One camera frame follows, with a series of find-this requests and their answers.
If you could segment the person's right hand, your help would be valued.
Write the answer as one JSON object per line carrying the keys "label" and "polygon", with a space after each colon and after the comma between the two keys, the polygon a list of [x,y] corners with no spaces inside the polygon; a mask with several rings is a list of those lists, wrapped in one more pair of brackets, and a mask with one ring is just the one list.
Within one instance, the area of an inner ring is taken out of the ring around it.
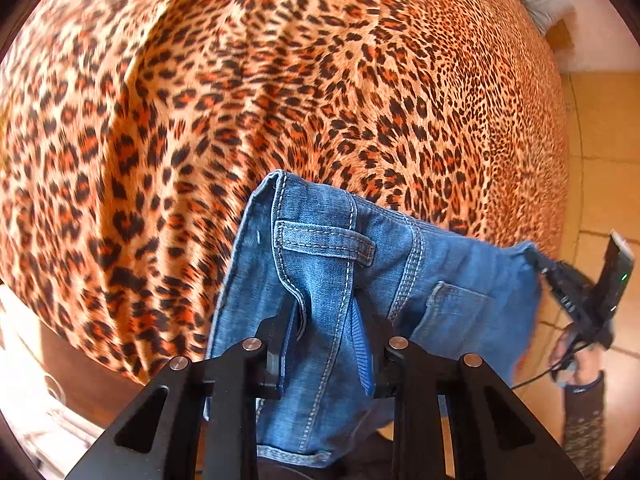
{"label": "person's right hand", "polygon": [[564,327],[549,356],[553,365],[552,380],[566,391],[584,393],[599,385],[603,379],[604,348],[598,343],[586,344],[574,324]]}

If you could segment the right forearm knitted sleeve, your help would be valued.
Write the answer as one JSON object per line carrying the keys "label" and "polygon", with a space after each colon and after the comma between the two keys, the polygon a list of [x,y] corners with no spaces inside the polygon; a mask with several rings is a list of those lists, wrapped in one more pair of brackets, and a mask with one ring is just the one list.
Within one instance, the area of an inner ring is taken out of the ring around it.
{"label": "right forearm knitted sleeve", "polygon": [[605,374],[564,387],[562,447],[585,479],[602,478]]}

